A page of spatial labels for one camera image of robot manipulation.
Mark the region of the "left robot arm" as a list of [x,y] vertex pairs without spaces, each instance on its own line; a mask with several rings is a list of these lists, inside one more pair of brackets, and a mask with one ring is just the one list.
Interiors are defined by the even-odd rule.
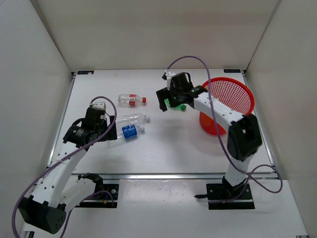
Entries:
[[65,186],[75,167],[89,148],[100,141],[116,140],[116,116],[106,116],[101,104],[89,106],[83,118],[76,120],[62,139],[61,154],[37,179],[37,187],[22,196],[17,208],[23,220],[50,234],[60,231],[74,207],[87,198],[99,198],[104,190],[103,178],[86,173],[70,188]]

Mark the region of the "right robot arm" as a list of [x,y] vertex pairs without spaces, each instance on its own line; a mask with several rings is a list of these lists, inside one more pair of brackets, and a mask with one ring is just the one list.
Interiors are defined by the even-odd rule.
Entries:
[[171,107],[187,104],[193,109],[206,114],[221,126],[227,133],[225,154],[229,160],[229,167],[222,179],[222,192],[228,198],[238,195],[247,180],[247,170],[251,159],[262,145],[262,137],[255,115],[243,115],[219,101],[211,93],[214,85],[208,88],[193,86],[189,73],[175,74],[165,71],[163,80],[166,87],[156,92],[159,108],[167,110],[165,100]]

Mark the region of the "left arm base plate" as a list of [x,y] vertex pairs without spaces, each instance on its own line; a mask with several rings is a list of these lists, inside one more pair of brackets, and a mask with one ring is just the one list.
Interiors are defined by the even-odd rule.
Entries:
[[117,208],[118,195],[119,195],[119,181],[104,181],[103,190],[108,191],[110,195],[106,192],[99,193],[93,197],[84,200],[76,208]]

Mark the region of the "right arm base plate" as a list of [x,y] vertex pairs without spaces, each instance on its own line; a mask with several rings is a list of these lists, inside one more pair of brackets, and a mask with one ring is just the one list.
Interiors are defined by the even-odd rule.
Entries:
[[209,210],[253,210],[255,209],[250,185],[239,188],[232,195],[221,183],[206,184],[206,194],[197,194],[196,199],[208,199]]

